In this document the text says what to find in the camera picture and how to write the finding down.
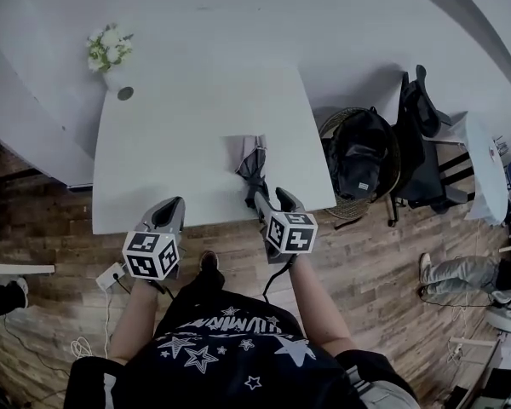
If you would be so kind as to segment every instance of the round white table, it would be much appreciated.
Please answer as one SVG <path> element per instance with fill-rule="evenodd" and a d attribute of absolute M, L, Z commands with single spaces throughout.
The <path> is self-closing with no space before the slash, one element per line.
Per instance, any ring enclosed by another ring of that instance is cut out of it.
<path fill-rule="evenodd" d="M 452 126 L 450 132 L 468 150 L 473 168 L 447 177 L 444 184 L 451 184 L 473 174 L 475 193 L 470 194 L 473 205 L 466 220 L 482 218 L 491 225 L 502 223 L 508 212 L 508 184 L 494 140 L 477 118 L 469 116 Z M 462 155 L 447 164 L 452 166 L 462 160 L 467 160 L 467 157 Z"/>

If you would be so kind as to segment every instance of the gray pants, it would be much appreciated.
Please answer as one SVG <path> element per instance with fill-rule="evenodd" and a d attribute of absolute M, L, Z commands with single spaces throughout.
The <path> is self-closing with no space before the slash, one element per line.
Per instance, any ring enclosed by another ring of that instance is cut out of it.
<path fill-rule="evenodd" d="M 464 256 L 426 266 L 421 282 L 428 294 L 445 294 L 482 290 L 500 303 L 511 297 L 496 289 L 500 259 L 492 256 Z"/>

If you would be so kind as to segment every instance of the white sneaker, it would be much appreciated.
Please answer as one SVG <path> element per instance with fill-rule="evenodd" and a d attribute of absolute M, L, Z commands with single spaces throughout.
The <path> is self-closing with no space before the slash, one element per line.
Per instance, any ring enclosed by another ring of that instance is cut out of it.
<path fill-rule="evenodd" d="M 25 308 L 28 308 L 28 284 L 26 283 L 26 280 L 22 277 L 19 277 L 15 283 L 23 290 L 25 293 Z"/>
<path fill-rule="evenodd" d="M 429 256 L 429 253 L 424 253 L 420 256 L 420 261 L 418 265 L 418 279 L 421 283 L 426 283 L 426 280 L 422 278 L 424 274 L 424 270 L 432 264 L 432 259 Z"/>

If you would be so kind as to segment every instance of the chair leg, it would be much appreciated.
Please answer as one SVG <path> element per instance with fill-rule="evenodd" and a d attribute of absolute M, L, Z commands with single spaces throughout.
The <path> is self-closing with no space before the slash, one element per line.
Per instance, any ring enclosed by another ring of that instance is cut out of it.
<path fill-rule="evenodd" d="M 390 194 L 390 201 L 392 202 L 393 219 L 388 220 L 388 227 L 393 228 L 395 223 L 399 221 L 398 204 L 395 200 L 395 196 Z"/>

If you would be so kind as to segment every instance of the person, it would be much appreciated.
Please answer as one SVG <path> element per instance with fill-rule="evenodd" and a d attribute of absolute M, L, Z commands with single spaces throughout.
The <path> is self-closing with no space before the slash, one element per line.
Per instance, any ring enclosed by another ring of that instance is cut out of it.
<path fill-rule="evenodd" d="M 511 309 L 511 261 L 494 256 L 463 256 L 437 264 L 429 253 L 420 258 L 418 295 L 429 296 L 481 290 Z"/>
<path fill-rule="evenodd" d="M 28 307 L 28 284 L 19 278 L 9 282 L 6 286 L 0 285 L 0 316 L 9 314 L 17 308 Z"/>
<path fill-rule="evenodd" d="M 72 364 L 65 409 L 419 407 L 386 357 L 357 349 L 306 255 L 290 278 L 308 340 L 287 311 L 224 291 L 218 266 L 206 251 L 155 332 L 158 291 L 137 279 L 110 359 Z"/>

